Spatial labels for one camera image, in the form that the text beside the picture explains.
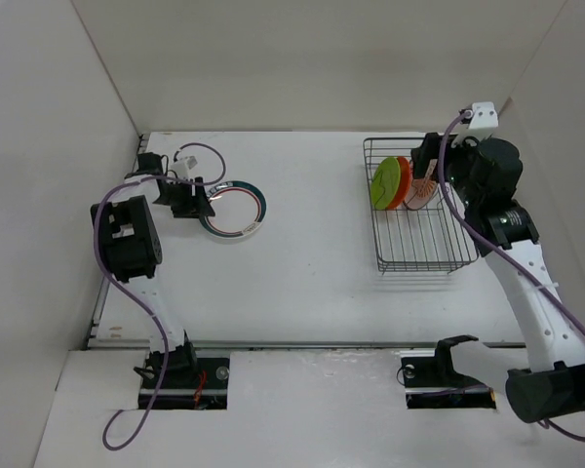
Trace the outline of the white plate green red rim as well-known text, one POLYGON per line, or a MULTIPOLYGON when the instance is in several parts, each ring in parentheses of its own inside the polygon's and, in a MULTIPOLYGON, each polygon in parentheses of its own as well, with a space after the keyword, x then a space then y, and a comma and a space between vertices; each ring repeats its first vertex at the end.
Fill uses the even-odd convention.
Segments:
POLYGON ((260 189, 242 180, 228 180, 206 191, 214 214, 200 220, 210 235, 232 241, 251 236, 267 214, 267 200, 260 189))

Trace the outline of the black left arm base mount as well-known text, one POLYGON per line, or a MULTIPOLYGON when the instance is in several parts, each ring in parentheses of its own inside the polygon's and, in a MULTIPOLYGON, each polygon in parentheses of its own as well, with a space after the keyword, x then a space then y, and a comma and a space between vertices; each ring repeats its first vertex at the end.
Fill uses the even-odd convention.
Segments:
POLYGON ((170 367, 152 408, 226 410, 229 377, 228 357, 199 357, 197 370, 170 367))

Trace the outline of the white plate orange sunburst print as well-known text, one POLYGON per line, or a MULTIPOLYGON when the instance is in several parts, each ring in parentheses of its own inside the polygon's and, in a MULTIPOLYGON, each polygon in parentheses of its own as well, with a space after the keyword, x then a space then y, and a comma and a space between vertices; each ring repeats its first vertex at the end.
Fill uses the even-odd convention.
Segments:
POLYGON ((423 178, 413 178, 403 205, 409 211, 425 208, 438 190, 437 161, 432 160, 423 178))

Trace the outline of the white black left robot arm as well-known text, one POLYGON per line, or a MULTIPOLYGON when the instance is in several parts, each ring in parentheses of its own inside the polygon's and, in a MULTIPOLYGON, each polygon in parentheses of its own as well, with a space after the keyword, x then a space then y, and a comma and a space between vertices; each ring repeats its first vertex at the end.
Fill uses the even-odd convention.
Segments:
POLYGON ((149 382, 164 374, 174 385, 185 387, 196 380, 200 368, 188 333, 166 305, 157 277, 163 249, 150 211, 153 205, 169 208, 180 219, 202 221, 215 214, 201 177, 189 183, 166 177, 163 157, 144 153, 124 184, 91 206, 95 252, 104 275, 142 313, 149 356, 137 372, 149 382))

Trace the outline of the green plastic plate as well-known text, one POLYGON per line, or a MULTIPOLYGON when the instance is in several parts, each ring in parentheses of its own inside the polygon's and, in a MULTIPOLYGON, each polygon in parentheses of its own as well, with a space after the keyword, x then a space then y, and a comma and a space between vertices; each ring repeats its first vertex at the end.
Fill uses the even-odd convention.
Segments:
POLYGON ((376 168, 370 185, 370 200, 376 210, 385 210, 401 183, 401 167, 395 157, 384 159, 376 168))

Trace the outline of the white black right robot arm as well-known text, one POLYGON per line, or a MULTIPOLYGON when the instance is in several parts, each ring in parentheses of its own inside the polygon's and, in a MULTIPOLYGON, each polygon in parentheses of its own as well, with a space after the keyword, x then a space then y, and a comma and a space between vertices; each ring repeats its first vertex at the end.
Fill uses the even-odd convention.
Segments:
POLYGON ((519 149, 495 137, 428 133, 411 153, 415 178, 438 182, 464 209, 448 209, 470 235, 511 305, 526 345, 523 369, 497 373, 525 423, 585 411, 585 327, 562 304, 544 264, 535 223, 515 198, 519 149))

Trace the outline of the orange plastic plate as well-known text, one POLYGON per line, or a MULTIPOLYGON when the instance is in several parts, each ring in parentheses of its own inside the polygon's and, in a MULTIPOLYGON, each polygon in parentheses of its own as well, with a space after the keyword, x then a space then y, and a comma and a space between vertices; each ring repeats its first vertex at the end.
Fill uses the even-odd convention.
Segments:
POLYGON ((412 183, 410 160, 404 156, 399 156, 397 161, 401 170, 400 183, 395 196, 387 206, 387 210, 395 210, 405 202, 412 183))

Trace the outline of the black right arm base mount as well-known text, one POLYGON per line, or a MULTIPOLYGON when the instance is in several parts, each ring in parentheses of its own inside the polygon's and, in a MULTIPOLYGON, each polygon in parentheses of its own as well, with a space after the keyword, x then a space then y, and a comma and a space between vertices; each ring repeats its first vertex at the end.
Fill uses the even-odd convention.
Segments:
POLYGON ((472 376, 458 373, 452 348, 478 342, 472 335, 458 335, 437 342, 433 350, 408 350, 400 357, 397 380, 406 390, 408 410, 496 410, 494 392, 472 376))

